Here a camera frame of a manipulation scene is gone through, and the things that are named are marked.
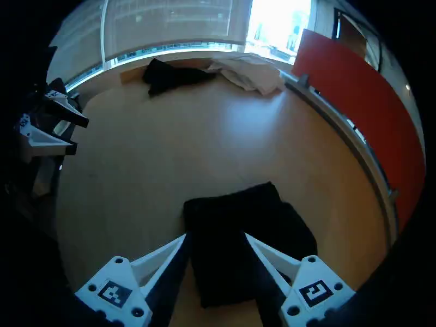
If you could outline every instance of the black garment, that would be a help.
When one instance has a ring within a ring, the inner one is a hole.
[[[265,268],[244,232],[298,260],[317,254],[312,233],[272,183],[189,200],[184,218],[186,230],[193,232],[191,261],[203,307],[259,303],[269,293]]]
[[[208,81],[215,76],[216,73],[205,72],[197,68],[175,68],[154,58],[147,66],[142,80],[150,84],[148,94],[155,96],[182,85]]]

